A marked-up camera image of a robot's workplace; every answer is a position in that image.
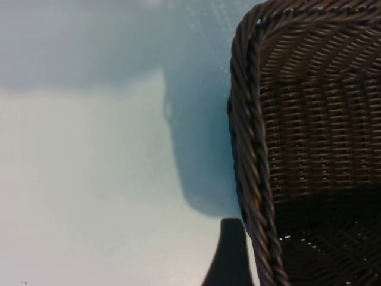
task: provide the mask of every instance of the wicker basket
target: wicker basket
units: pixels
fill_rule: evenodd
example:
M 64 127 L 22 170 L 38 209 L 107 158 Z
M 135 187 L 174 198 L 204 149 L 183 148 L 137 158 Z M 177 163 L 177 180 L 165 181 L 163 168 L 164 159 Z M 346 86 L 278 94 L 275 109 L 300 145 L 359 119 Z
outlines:
M 237 193 L 261 285 L 381 284 L 381 1 L 257 5 L 230 69 Z

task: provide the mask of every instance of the braided wicker rim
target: braided wicker rim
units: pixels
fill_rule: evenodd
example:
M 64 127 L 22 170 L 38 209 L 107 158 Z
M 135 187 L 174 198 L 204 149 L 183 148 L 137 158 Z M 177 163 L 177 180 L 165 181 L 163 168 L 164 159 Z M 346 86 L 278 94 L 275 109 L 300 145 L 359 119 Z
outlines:
M 246 230 L 252 239 L 261 285 L 289 285 L 274 223 L 265 124 L 260 104 L 261 84 L 271 84 L 278 74 L 274 74 L 274 69 L 267 72 L 263 67 L 284 27 L 294 23 L 324 22 L 353 23 L 366 29 L 380 22 L 379 5 L 378 0 L 270 0 L 255 6 L 238 25 L 232 43 L 232 89 L 227 112 L 237 193 Z M 378 72 L 366 70 L 368 75 Z M 310 77 L 327 76 L 328 79 L 337 79 L 356 76 L 359 72 L 361 70 L 344 70 L 336 76 L 311 74 Z M 286 79 L 295 80 L 300 76 L 289 73 L 286 74 Z

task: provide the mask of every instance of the white floor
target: white floor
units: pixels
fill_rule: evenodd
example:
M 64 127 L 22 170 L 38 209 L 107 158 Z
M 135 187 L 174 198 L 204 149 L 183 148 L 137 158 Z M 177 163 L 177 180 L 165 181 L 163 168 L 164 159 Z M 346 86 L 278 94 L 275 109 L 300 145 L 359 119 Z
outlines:
M 239 217 L 225 104 L 252 1 L 4 2 L 0 285 L 201 285 Z

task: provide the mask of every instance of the brown wicker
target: brown wicker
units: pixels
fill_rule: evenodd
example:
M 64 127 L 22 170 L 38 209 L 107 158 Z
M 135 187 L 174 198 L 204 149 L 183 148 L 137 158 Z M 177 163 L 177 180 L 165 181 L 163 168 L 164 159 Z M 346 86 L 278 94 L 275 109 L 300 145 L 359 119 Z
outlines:
M 257 5 L 230 69 L 237 192 L 261 285 L 380 285 L 381 0 Z

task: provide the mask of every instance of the woven wicker texture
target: woven wicker texture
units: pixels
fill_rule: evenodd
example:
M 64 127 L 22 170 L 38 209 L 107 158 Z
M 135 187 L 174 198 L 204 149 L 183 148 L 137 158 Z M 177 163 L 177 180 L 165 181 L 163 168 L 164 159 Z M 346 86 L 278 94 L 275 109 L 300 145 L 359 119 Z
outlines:
M 261 285 L 380 284 L 380 6 L 272 0 L 236 30 L 227 111 Z

